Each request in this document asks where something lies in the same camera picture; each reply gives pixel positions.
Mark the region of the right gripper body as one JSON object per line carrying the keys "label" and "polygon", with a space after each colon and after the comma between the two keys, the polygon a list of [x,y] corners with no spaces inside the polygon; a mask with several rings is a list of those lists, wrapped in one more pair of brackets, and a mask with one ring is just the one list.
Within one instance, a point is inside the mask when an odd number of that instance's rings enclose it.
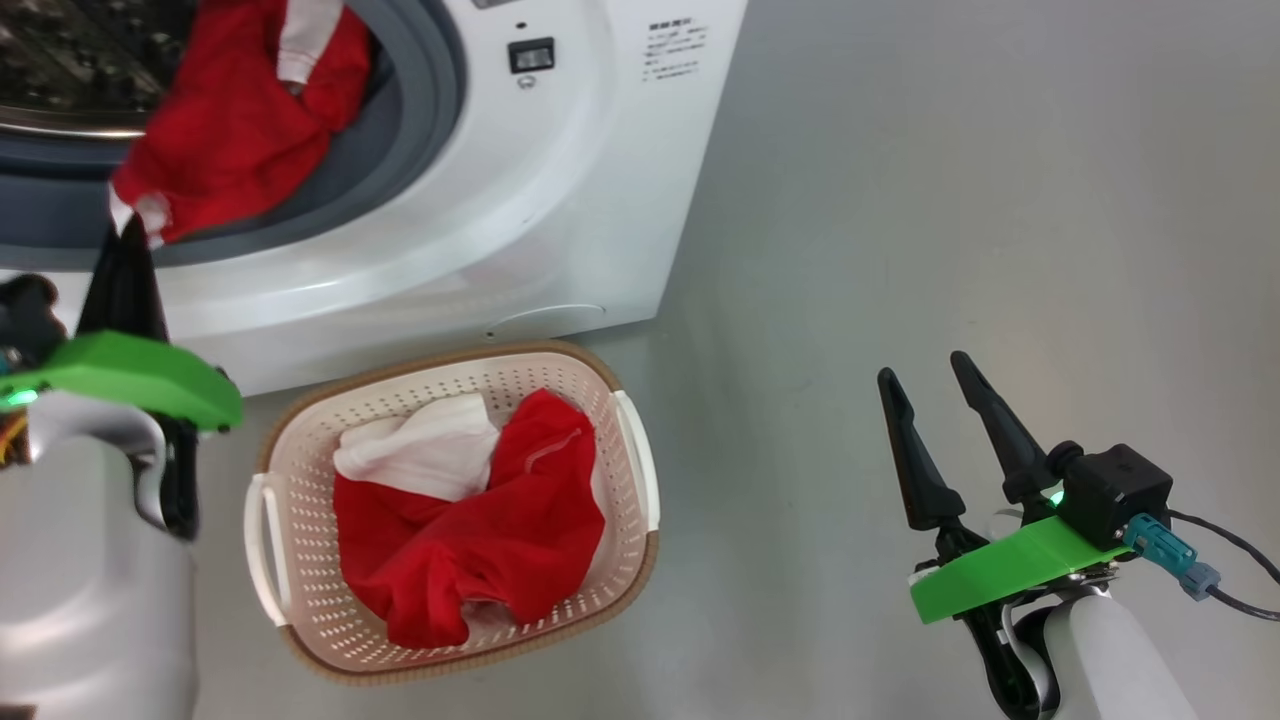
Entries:
{"label": "right gripper body", "polygon": [[[910,582],[919,582],[931,573],[941,569],[945,564],[961,557],[964,553],[995,542],[987,536],[980,536],[965,527],[959,516],[943,516],[940,514],[940,510],[948,510],[955,503],[963,505],[957,500],[937,502],[934,498],[918,498],[915,495],[910,495],[910,527],[916,530],[937,530],[937,537],[934,538],[937,559],[919,562],[910,575]],[[1025,501],[1018,511],[1005,509],[1004,514],[1016,516],[1023,524],[1029,524],[1030,521],[1052,518],[1056,514],[1056,505],[1048,496],[1037,495],[1034,498]]]}

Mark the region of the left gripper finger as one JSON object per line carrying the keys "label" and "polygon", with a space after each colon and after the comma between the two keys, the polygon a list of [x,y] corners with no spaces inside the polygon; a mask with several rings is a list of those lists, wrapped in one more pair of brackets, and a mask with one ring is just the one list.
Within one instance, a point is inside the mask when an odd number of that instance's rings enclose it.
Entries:
{"label": "left gripper finger", "polygon": [[104,240],[79,311],[78,336],[131,328],[131,242],[129,225]]}
{"label": "left gripper finger", "polygon": [[125,333],[169,340],[150,236],[141,217],[125,224]]}

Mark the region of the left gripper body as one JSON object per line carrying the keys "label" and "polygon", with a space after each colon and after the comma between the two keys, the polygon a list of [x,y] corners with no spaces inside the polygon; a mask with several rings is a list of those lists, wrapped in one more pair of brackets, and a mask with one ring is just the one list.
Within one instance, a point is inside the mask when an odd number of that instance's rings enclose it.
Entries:
{"label": "left gripper body", "polygon": [[164,447],[156,452],[157,479],[150,483],[150,518],[179,541],[195,542],[200,530],[198,429],[172,416],[152,419],[163,433]]}

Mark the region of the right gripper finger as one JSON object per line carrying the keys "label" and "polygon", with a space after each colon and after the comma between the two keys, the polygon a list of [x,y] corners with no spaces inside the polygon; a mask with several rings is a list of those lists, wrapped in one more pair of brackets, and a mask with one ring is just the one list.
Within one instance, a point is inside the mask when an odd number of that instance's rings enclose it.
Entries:
{"label": "right gripper finger", "polygon": [[1010,503],[1034,503],[1056,479],[1048,459],[972,356],[956,350],[950,364],[966,405],[978,414],[1004,473],[1002,492]]}
{"label": "right gripper finger", "polygon": [[909,527],[922,532],[959,527],[966,506],[940,474],[915,428],[914,406],[892,369],[879,370],[878,391]]}

